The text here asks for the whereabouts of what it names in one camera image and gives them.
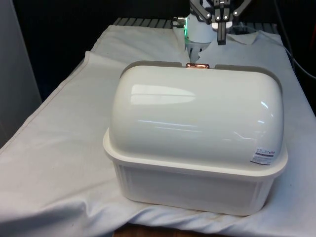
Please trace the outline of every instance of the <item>barcode sticker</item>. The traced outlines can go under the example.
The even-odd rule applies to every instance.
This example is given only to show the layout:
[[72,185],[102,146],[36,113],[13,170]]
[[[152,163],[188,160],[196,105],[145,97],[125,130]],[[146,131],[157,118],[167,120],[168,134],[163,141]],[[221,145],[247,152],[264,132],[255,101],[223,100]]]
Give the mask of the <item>barcode sticker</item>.
[[264,148],[257,148],[255,154],[252,157],[251,162],[257,164],[270,165],[275,159],[275,151],[267,150]]

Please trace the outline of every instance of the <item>white cloth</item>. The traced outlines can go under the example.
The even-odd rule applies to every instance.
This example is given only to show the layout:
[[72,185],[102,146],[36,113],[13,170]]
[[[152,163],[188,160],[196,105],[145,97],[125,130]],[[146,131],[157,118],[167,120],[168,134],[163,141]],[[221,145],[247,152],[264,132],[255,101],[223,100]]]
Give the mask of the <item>white cloth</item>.
[[248,217],[133,202],[119,190],[102,138],[119,76],[138,60],[186,63],[172,30],[109,27],[84,63],[0,150],[0,233],[4,236],[98,236],[126,222],[234,236],[312,236],[315,117],[284,49],[212,43],[200,62],[256,65],[274,72],[284,95],[289,163],[267,205]]

